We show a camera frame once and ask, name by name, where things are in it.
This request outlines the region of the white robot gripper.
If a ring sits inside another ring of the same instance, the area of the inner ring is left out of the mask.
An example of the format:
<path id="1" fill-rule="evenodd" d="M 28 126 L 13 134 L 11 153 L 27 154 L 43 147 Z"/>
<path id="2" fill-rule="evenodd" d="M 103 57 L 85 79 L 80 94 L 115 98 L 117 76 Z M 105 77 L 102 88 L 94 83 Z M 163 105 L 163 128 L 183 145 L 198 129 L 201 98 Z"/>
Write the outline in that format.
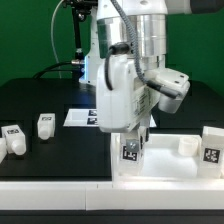
<path id="1" fill-rule="evenodd" d="M 105 84 L 104 66 L 101 65 L 96 85 L 99 128 L 109 133 L 129 132 L 125 137 L 126 149 L 128 152 L 138 153 L 138 131 L 133 129 L 138 125 L 142 126 L 145 141 L 149 140 L 151 110 L 157 104 L 159 94 L 139 80 L 134 61 L 126 55 L 110 58 L 109 79 L 112 90 Z"/>

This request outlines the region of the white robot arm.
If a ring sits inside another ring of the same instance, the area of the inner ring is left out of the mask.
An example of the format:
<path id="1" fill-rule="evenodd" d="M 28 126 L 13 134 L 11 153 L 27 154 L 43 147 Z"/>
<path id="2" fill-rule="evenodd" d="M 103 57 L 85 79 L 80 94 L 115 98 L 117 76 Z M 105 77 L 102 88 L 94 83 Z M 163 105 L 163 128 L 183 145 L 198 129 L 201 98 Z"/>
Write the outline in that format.
<path id="1" fill-rule="evenodd" d="M 100 130 L 120 134 L 127 152 L 140 152 L 152 108 L 176 112 L 190 87 L 187 75 L 165 67 L 166 16 L 223 8 L 224 0 L 98 0 Z"/>

